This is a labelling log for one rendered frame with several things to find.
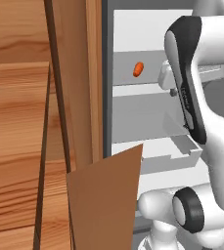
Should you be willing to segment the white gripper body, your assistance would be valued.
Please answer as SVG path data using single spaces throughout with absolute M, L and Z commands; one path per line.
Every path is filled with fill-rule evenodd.
M 169 61 L 164 61 L 162 63 L 157 82 L 162 90 L 171 90 L 176 88 L 174 75 Z

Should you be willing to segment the orange carrot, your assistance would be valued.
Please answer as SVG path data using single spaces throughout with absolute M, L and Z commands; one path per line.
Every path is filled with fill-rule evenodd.
M 133 76 L 138 77 L 144 69 L 144 64 L 142 62 L 137 62 L 133 70 Z

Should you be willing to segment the white fridge drawer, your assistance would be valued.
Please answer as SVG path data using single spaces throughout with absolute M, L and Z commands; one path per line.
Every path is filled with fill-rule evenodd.
M 141 174 L 195 167 L 202 149 L 188 135 L 147 140 L 143 143 Z

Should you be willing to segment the wooden cabinet housing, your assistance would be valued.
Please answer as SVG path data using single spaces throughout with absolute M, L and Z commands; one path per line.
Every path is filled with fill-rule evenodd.
M 71 250 L 68 168 L 93 161 L 86 0 L 0 0 L 0 64 L 50 66 L 40 250 Z

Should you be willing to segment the brown flat panel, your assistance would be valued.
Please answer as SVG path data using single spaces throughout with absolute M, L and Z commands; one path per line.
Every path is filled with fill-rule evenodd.
M 67 175 L 72 250 L 131 250 L 142 150 Z

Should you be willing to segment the wooden door panel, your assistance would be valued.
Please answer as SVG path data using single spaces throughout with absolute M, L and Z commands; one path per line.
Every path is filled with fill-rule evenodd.
M 40 250 L 50 66 L 0 64 L 0 250 Z

